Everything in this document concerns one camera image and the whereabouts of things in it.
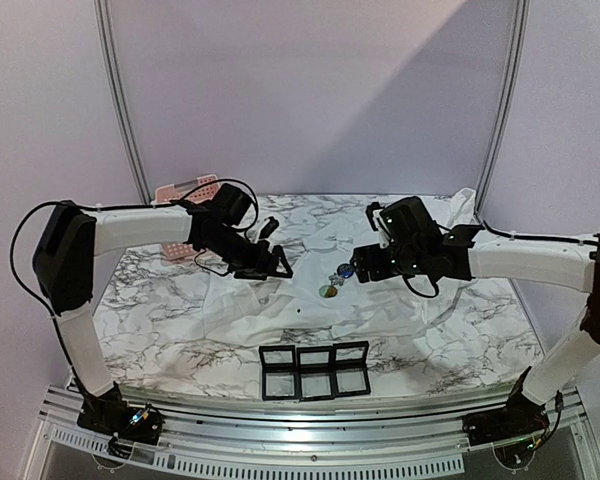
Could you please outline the blue round brooch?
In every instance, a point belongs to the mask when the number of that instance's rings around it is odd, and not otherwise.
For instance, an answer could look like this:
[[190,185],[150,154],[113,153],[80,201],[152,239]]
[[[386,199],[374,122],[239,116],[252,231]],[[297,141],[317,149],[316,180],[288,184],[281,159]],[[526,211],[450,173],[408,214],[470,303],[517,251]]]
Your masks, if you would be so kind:
[[348,263],[344,263],[338,266],[337,275],[344,278],[349,279],[355,274],[355,268]]

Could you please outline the white button shirt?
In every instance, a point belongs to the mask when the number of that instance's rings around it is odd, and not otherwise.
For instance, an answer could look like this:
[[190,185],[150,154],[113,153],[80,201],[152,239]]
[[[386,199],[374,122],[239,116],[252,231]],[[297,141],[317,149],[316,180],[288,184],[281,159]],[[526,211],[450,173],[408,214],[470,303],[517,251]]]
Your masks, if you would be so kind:
[[267,195],[263,213],[279,221],[271,240],[283,247],[293,269],[290,279],[264,282],[211,279],[203,306],[206,339],[237,346],[278,342],[292,329],[322,329],[336,339],[412,335],[454,309],[467,283],[443,279],[431,298],[427,278],[409,291],[401,278],[360,283],[351,277],[332,298],[321,296],[338,266],[355,248],[375,244],[365,208],[388,205],[395,195]]

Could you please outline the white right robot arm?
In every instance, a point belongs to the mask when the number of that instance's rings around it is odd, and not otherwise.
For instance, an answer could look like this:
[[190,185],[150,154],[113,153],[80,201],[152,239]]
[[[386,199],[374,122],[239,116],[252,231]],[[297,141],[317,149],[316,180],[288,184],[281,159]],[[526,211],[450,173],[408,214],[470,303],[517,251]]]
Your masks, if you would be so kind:
[[366,215],[379,241],[352,253],[361,283],[424,276],[436,287],[442,279],[504,278],[586,294],[575,326],[520,375],[504,406],[463,419],[471,445],[521,438],[525,450],[539,449],[553,433],[547,402],[560,411],[563,386],[600,355],[600,230],[564,237],[501,232],[485,222],[442,227],[418,197],[374,202]]

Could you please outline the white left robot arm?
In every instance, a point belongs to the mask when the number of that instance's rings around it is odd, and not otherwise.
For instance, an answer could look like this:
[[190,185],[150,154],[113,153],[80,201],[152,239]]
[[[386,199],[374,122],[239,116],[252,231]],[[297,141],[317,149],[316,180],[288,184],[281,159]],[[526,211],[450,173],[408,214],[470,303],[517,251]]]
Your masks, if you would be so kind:
[[156,445],[164,417],[151,405],[132,407],[105,364],[92,316],[94,262],[115,250],[180,243],[220,257],[236,279],[289,279],[284,250],[245,237],[241,221],[259,207],[245,183],[221,179],[209,200],[188,196],[157,205],[110,207],[56,202],[34,251],[32,267],[57,338],[83,398],[77,424],[109,439]]

